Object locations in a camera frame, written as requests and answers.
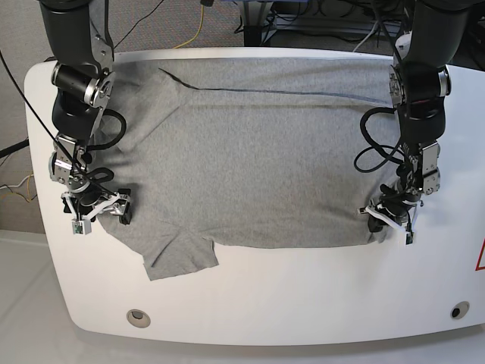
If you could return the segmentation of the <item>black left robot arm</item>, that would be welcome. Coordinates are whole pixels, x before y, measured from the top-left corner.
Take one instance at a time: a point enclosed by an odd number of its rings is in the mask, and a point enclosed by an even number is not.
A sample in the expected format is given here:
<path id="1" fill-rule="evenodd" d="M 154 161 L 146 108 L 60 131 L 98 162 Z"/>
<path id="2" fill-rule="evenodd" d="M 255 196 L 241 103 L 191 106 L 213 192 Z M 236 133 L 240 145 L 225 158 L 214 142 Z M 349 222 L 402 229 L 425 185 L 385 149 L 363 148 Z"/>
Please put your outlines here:
<path id="1" fill-rule="evenodd" d="M 413 219 L 423 195 L 440 188 L 438 139 L 446 128 L 444 101 L 452 84 L 447 64 L 461 43 L 477 1 L 405 1 L 402 30 L 388 41 L 394 61 L 390 67 L 392 107 L 366 111 L 360 120 L 361 134 L 383 162 L 397 165 L 397 181 L 380 186 L 380 195 L 360 211 L 368 215 L 368 230 L 390 227 L 412 239 Z M 400 136 L 395 146 L 377 143 L 367 122 L 375 114 L 395 115 Z"/>

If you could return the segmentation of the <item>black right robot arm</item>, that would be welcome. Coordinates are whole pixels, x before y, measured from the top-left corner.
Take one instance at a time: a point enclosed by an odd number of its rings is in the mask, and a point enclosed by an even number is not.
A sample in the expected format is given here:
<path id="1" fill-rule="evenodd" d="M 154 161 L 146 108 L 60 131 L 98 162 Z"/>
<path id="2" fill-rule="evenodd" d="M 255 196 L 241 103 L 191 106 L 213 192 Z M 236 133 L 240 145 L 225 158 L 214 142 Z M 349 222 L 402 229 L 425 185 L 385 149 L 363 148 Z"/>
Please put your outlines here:
<path id="1" fill-rule="evenodd" d="M 110 191 L 109 168 L 90 169 L 92 153 L 115 146 L 127 130 L 126 119 L 107 107 L 114 85 L 114 43 L 107 1 L 41 1 L 48 43 L 57 61 L 52 84 L 57 95 L 52 123 L 57 130 L 50 178 L 66 187 L 64 212 L 76 234 L 87 234 L 97 215 L 131 222 L 129 189 Z"/>

